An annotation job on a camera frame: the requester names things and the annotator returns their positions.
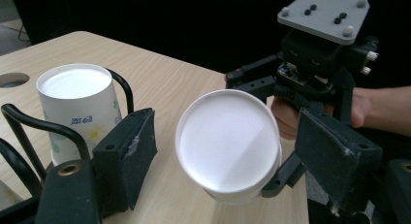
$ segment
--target robotic arm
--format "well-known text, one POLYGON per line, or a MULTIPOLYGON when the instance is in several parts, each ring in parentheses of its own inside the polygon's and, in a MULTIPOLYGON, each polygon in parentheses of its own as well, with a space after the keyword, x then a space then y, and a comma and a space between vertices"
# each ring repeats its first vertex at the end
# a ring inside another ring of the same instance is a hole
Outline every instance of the robotic arm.
MULTIPOLYGON (((262 101, 274 95, 300 111, 295 153, 263 196, 275 196, 281 189, 278 184, 295 184, 302 171, 300 159, 343 223, 352 223, 350 217, 365 210, 373 197, 370 187, 381 182, 376 172, 382 149, 351 128, 352 73, 368 75, 367 62, 378 57, 376 38, 357 40, 368 9, 367 0, 295 0, 277 15, 278 22, 291 27, 281 42, 282 51, 226 74, 227 88, 262 101), (323 112, 326 104, 334 106, 333 116, 323 112)), ((407 197, 405 190, 399 193, 407 197)))

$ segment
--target cup rim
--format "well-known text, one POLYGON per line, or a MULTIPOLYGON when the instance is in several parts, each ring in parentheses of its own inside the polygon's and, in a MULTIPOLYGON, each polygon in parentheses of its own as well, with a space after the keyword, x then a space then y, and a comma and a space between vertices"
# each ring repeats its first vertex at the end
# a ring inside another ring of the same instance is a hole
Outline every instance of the cup rim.
POLYGON ((183 115, 181 116, 178 124, 177 124, 177 128, 176 128, 176 132, 175 132, 175 150, 176 150, 176 154, 177 154, 177 158, 180 162, 180 165, 182 167, 182 169, 184 170, 184 172, 189 175, 190 178, 192 178, 196 183, 198 183, 199 185, 201 185, 204 189, 213 192, 213 193, 217 193, 217 194, 235 194, 235 193, 240 193, 240 192, 244 192, 244 191, 248 191, 250 189, 253 188, 257 188, 259 186, 261 186, 261 184, 263 182, 267 182, 268 180, 270 180, 270 178, 267 178, 268 176, 273 176, 272 171, 276 171, 278 166, 281 164, 281 157, 282 157, 282 149, 281 149, 281 143, 279 141, 279 130, 278 130, 278 126, 277 123, 271 113, 271 111, 269 110, 269 108, 263 103, 261 102, 259 99, 257 99, 256 97, 254 97, 253 95, 246 93, 244 91, 240 91, 240 90, 234 90, 234 89, 221 89, 221 90, 215 90, 212 92, 209 92, 203 96, 201 96, 200 98, 198 98, 196 101, 194 101, 187 109, 186 111, 183 113, 183 115), (217 93, 221 94, 225 94, 225 95, 238 95, 241 98, 250 100, 251 102, 254 102, 255 105, 257 105, 260 108, 260 111, 262 112, 263 115, 265 115, 268 119, 269 122, 271 122, 272 124, 272 133, 276 133, 275 135, 278 137, 278 141, 276 146, 276 149, 274 150, 276 153, 276 155, 273 155, 273 160, 270 162, 270 167, 267 167, 267 169, 264 171, 264 176, 261 176, 260 179, 254 183, 254 184, 250 184, 247 187, 242 187, 240 189, 237 190, 231 190, 229 192, 226 191, 221 191, 221 190, 217 190, 214 189, 212 187, 206 186, 206 184, 201 183, 196 176, 193 176, 192 173, 190 172, 190 170, 187 168, 188 166, 183 164, 182 161, 182 156, 181 156, 181 149, 179 147, 180 144, 180 137, 182 134, 182 130, 184 128, 184 124, 186 122, 186 119, 189 117, 189 115, 191 114, 191 110, 195 109, 196 106, 199 105, 200 101, 203 101, 204 99, 206 99, 207 97, 211 96, 211 95, 216 95, 217 93))
POLYGON ((53 99, 60 99, 60 100, 77 100, 77 99, 84 99, 93 95, 98 94, 99 92, 107 89, 107 87, 109 87, 112 83, 112 75, 109 72, 109 70, 107 70, 106 68, 99 66, 99 65, 95 65, 95 64, 90 64, 90 63, 71 63, 71 64, 65 64, 65 65, 61 65, 61 66, 57 66, 57 67, 53 67, 49 70, 47 70, 46 72, 42 73, 36 81, 36 88, 37 90, 44 96, 53 98, 53 99), (66 71, 70 71, 70 70, 75 70, 75 69, 89 69, 89 70, 95 70, 98 71, 102 74, 104 74, 105 76, 107 76, 110 79, 110 82, 108 82, 107 85, 105 85, 104 87, 102 87, 99 91, 95 92, 94 94, 89 94, 86 96, 82 96, 82 97, 76 97, 76 98, 61 98, 61 97, 53 97, 50 96, 48 94, 46 94, 44 92, 44 90, 41 88, 42 84, 44 82, 46 82, 47 80, 49 80, 50 78, 62 73, 62 72, 66 72, 66 71))

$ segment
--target paper cup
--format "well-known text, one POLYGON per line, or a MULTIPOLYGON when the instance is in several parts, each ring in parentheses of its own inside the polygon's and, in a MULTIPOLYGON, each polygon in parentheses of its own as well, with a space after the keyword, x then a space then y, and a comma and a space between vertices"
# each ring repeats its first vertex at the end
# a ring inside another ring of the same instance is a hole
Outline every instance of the paper cup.
MULTIPOLYGON (((121 120, 111 73, 92 64, 69 64, 53 68, 37 80, 45 120, 68 126, 92 149, 121 120)), ((79 159, 72 141, 49 133, 54 166, 79 159)))
POLYGON ((271 111, 239 90, 217 90, 196 100, 178 122, 175 149, 185 173, 227 204, 260 196, 281 161, 271 111))

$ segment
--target finger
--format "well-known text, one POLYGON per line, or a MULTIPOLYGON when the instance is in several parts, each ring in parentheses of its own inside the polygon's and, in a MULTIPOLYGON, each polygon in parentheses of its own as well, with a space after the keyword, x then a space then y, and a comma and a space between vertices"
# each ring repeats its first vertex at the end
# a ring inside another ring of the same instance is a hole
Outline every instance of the finger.
POLYGON ((299 113, 286 101, 274 98, 271 104, 271 111, 279 121, 286 123, 291 128, 297 130, 299 113))
POLYGON ((371 104, 364 96, 354 95, 351 109, 351 122, 354 128, 364 126, 365 117, 371 110, 371 104))
POLYGON ((280 137, 286 140, 294 140, 297 137, 297 130, 287 123, 277 119, 277 125, 280 132, 280 137))

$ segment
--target light wood tabletop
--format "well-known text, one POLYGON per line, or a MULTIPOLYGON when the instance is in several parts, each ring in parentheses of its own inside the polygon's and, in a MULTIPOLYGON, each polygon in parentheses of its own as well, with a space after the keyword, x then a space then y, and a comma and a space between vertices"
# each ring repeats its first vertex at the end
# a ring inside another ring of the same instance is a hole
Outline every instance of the light wood tabletop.
MULTIPOLYGON (((0 88, 0 105, 11 103, 28 115, 44 119, 36 80, 53 67, 71 63, 96 64, 116 71, 133 89, 135 110, 155 110, 158 153, 148 170, 136 207, 107 217, 104 223, 308 223, 304 176, 294 188, 285 187, 274 198, 230 206, 210 198, 181 169, 174 150, 176 125, 197 98, 224 88, 224 75, 220 73, 91 33, 74 32, 1 56, 0 83, 24 75, 29 81, 0 88)), ((125 96, 121 87, 114 84, 124 116, 125 96)), ((24 129, 43 164, 49 164, 47 133, 29 127, 24 129)), ((3 115, 0 115, 0 138, 27 159, 3 115)), ((285 159, 294 146, 292 142, 281 142, 285 159)), ((1 156, 0 180, 23 199, 30 197, 1 156)))

